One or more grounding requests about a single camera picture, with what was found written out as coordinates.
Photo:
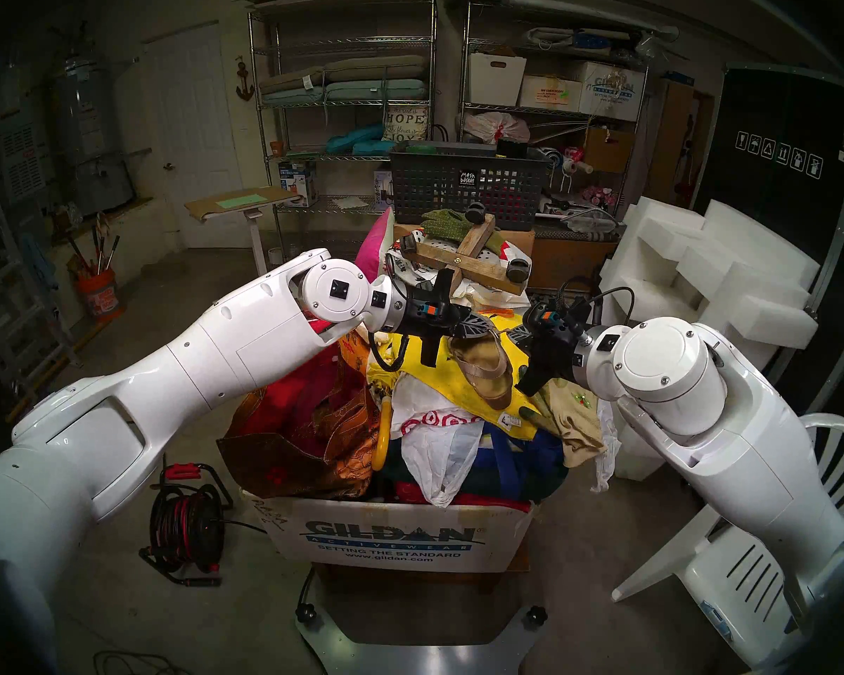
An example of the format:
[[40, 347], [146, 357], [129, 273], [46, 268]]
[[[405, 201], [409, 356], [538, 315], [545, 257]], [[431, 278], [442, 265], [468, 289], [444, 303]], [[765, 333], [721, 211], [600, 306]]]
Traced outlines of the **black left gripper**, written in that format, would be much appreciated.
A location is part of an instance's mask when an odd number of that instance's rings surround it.
[[419, 338], [420, 363], [430, 368], [436, 366], [442, 339], [490, 339], [496, 334], [490, 319], [478, 313], [464, 317], [464, 307], [451, 301], [453, 277], [451, 268], [442, 268], [432, 287], [404, 283], [406, 290], [398, 296], [401, 308], [394, 332]]

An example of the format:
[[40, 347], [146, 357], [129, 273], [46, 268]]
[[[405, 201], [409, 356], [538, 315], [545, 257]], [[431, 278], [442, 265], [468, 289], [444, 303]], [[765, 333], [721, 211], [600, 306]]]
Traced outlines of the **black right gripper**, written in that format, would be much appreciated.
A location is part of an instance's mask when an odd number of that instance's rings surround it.
[[559, 302], [536, 303], [524, 315], [524, 324], [507, 328], [515, 347], [528, 347], [528, 365], [520, 365], [515, 388], [532, 398], [552, 379], [588, 386], [584, 355], [592, 342], [576, 312]]

